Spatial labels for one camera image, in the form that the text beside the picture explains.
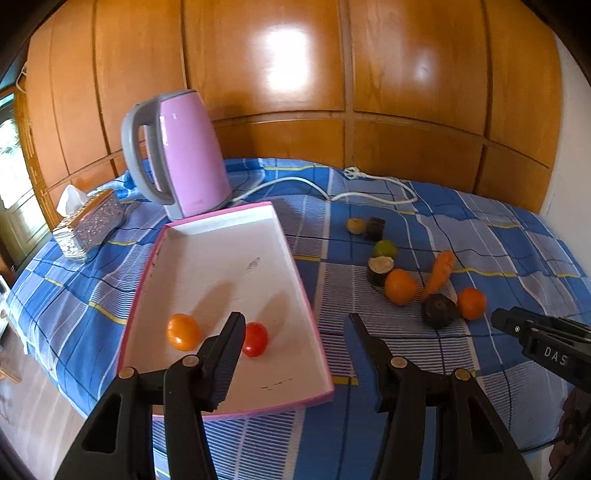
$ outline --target kettle handle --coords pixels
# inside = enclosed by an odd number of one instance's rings
[[[170,192],[166,169],[161,152],[162,135],[160,133],[159,117],[160,103],[158,97],[135,105],[121,123],[121,145],[125,163],[131,177],[141,193],[151,202],[161,205],[173,205],[174,198]],[[148,178],[141,154],[139,152],[138,129],[146,128],[146,140],[152,165],[152,173],[158,185],[167,191],[158,190]]]

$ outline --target mandarin orange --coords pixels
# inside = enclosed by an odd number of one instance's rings
[[[384,293],[396,305],[406,305],[417,296],[418,285],[406,270],[395,268],[386,277]]]
[[[188,352],[194,350],[199,344],[201,332],[193,317],[184,313],[175,313],[168,321],[166,338],[177,350]]]
[[[486,296],[474,287],[464,288],[457,296],[457,307],[466,320],[476,320],[484,315]]]

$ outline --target tissue box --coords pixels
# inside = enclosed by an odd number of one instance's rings
[[[64,256],[76,261],[92,260],[109,233],[123,222],[125,208],[112,189],[103,190],[64,218],[53,237]]]

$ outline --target bed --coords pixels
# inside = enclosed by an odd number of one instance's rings
[[[283,176],[313,181],[329,194],[366,192],[404,200],[383,180],[347,180],[340,170],[300,160],[227,161],[236,192]],[[247,420],[209,422],[209,445],[220,478],[369,478],[384,414],[365,403],[346,353],[342,320],[362,315],[370,333],[392,353],[421,368],[449,373],[467,368],[509,428],[518,447],[533,451],[552,441],[569,386],[521,355],[516,339],[491,327],[498,307],[589,324],[591,283],[568,247],[526,210],[474,194],[405,182],[418,201],[389,207],[349,197],[326,202],[300,182],[283,182],[247,198],[272,201],[317,317],[335,384],[333,402]],[[125,223],[88,265],[65,260],[50,241],[29,263],[7,300],[26,351],[84,416],[115,376],[121,338],[142,268],[160,228],[161,206],[129,188],[125,176],[106,183],[126,202]],[[433,330],[418,303],[397,307],[365,278],[372,244],[346,229],[351,217],[386,220],[384,236],[398,247],[396,266],[419,285],[437,252],[452,249],[456,265],[444,294],[475,286],[488,298],[485,319]],[[427,416],[427,425],[433,421]],[[164,429],[154,422],[157,472],[168,474]]]

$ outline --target pink-edged tray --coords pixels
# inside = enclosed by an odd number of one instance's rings
[[[204,412],[205,420],[277,413],[332,399],[318,328],[271,202],[163,227],[135,294],[118,370],[128,365],[140,373],[160,370],[191,353],[167,341],[173,314],[192,315],[204,339],[220,332],[230,312],[242,312],[247,323],[262,323],[269,344],[259,357],[240,355],[226,400],[214,413]],[[162,413],[154,407],[156,416]]]

